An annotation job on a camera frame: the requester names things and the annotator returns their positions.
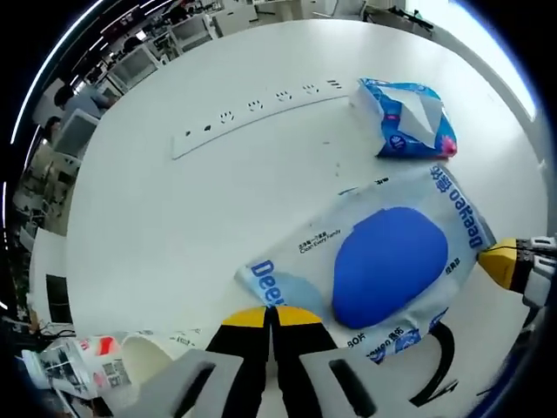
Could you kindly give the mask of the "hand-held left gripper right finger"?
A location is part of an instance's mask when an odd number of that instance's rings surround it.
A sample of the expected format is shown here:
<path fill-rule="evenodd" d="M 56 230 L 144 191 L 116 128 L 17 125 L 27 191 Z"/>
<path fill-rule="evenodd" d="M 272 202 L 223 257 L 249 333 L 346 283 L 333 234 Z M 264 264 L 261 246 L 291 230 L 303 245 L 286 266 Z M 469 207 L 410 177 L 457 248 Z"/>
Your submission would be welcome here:
<path fill-rule="evenodd" d="M 299 307 L 267 310 L 278 386 L 290 417 L 410 417 L 412 403 L 363 354 L 339 348 L 321 319 Z"/>

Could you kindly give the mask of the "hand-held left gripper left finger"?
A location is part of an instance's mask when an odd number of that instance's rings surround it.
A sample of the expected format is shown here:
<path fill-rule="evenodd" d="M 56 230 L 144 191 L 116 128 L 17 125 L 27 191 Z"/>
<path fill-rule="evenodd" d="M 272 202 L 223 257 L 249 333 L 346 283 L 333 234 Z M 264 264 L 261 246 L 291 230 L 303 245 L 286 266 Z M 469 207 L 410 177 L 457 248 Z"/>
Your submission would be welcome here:
<path fill-rule="evenodd" d="M 266 308 L 223 320 L 205 349 L 192 349 L 143 388 L 144 417 L 255 417 L 266 384 Z"/>

